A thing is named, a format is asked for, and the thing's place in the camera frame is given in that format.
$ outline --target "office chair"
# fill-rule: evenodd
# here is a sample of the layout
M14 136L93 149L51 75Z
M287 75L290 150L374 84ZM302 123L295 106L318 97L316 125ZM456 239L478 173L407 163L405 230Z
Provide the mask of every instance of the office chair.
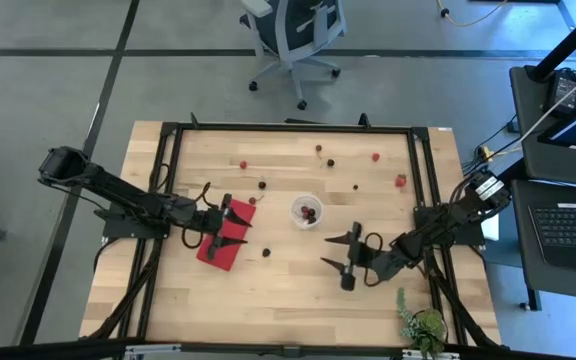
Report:
M342 0L241 0L246 14L239 22L254 34L255 55L261 60L264 49L278 57L263 68L248 84L257 91L257 81L284 69L290 72L299 98L297 107L305 110L308 103L301 91L301 82L294 71L296 63L331 69L332 77L341 73L333 63L309 58L337 36L344 36L346 18Z

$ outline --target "yellow cable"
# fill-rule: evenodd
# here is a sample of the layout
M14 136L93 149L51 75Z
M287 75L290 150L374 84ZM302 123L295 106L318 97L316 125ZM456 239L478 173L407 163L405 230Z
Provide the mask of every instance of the yellow cable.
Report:
M483 21L484 19L486 19L488 16L492 15L495 11L499 10L500 7L506 5L507 3L508 3L508 0L502 1L499 5L497 5L496 8L492 9L484 17L482 17L481 19L477 19L475 21L469 22L469 23L463 23L463 24L457 23L450 17L450 14L448 14L448 13L446 14L446 18L448 19L448 21L450 21L456 27L468 27L468 26L475 25L476 23L478 23L480 21ZM443 11L444 9L446 9L446 7L444 6L444 4L441 0L437 0L437 4L439 4L439 8L440 8L439 11Z

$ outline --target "chair armrest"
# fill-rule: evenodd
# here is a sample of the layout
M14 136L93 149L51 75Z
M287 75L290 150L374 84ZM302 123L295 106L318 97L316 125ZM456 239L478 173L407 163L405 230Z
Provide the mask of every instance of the chair armrest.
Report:
M265 0L241 0L241 6L258 18L272 13L272 6Z

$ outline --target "concrete floor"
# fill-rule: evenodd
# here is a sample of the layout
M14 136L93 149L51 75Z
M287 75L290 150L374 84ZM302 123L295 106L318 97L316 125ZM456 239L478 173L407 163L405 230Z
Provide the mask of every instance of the concrete floor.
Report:
M129 3L0 0L0 47L114 48ZM576 0L566 4L576 21ZM466 29L441 20L432 0L345 5L349 33L334 44L338 49L548 50L568 33L554 5L508 5ZM494 7L466 0L446 5L458 21ZM238 24L240 13L233 0L142 0L128 48L250 48L250 34ZM450 126L467 160L475 145L514 114L508 69L535 63L522 58L329 60L343 69L334 82L317 69L299 69L308 78L309 107L301 112L287 76L264 79L257 93L246 90L259 68L252 57L126 57L93 160L118 172L134 121L187 121L191 111L200 121L294 117L354 123L366 112L374 124ZM576 68L576 58L571 60L565 65ZM63 199L35 181L36 169L50 147L81 146L109 64L108 57L0 58L0 227L8 231L0 242L0 346L16 341ZM511 138L501 135L491 144ZM38 342L78 335L103 227L92 210L84 202L77 207ZM576 298L545 294L544 311L525 313L517 307L526 298L521 270L491 265L488 276L506 345L576 356Z

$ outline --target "plastic bowl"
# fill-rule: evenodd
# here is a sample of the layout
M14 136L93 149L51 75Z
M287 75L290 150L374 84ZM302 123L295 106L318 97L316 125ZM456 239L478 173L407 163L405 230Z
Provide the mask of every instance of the plastic bowl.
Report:
M308 224L308 220L303 218L303 213L301 212L301 207L307 206L309 209L315 210L315 217L317 221L312 224ZM293 201L290 206L290 217L292 218L295 225L297 225L302 230L309 230L317 226L324 217L324 204L314 195L301 195Z

